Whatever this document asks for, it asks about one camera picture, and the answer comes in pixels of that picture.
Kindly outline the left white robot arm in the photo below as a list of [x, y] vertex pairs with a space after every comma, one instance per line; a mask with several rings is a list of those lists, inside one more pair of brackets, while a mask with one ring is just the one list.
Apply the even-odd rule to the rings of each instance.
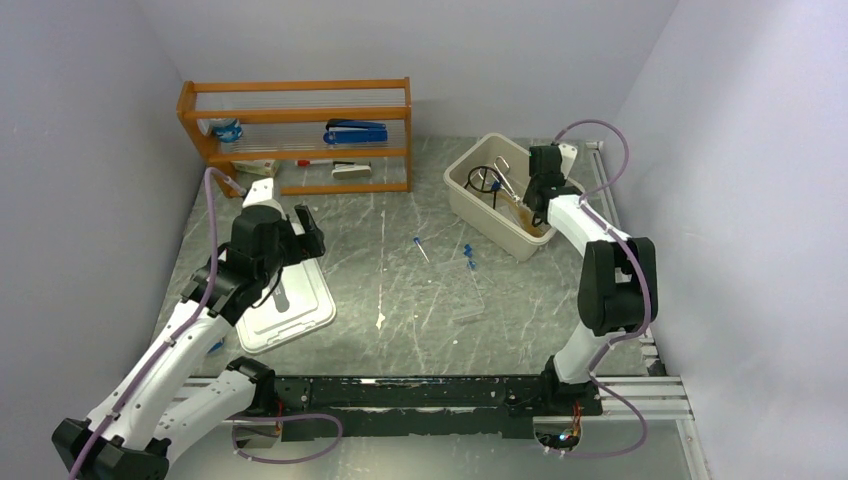
[[274, 204], [250, 205], [232, 224], [229, 242], [213, 248], [172, 318], [128, 377], [84, 420], [66, 418], [52, 442], [72, 479], [162, 479], [194, 443], [238, 414], [276, 413], [274, 371], [240, 357], [206, 388], [171, 403], [212, 346], [258, 305], [285, 267], [320, 257], [323, 232], [309, 208], [294, 208], [300, 226]]

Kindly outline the black metal ring stand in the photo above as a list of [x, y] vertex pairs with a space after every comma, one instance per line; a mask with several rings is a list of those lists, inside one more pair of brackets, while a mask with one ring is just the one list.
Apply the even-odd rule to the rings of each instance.
[[464, 188], [480, 194], [496, 194], [501, 188], [501, 176], [494, 167], [479, 165], [468, 172]]

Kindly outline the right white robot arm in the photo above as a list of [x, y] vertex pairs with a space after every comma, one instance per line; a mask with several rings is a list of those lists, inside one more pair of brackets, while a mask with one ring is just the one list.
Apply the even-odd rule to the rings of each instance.
[[532, 146], [523, 197], [534, 219], [562, 234], [582, 257], [580, 325], [551, 358], [557, 376], [539, 389], [542, 406], [553, 414], [573, 406], [575, 383], [589, 381], [613, 346], [642, 335], [658, 310], [655, 245], [614, 227], [568, 184], [566, 166], [575, 158], [576, 149], [565, 144]]

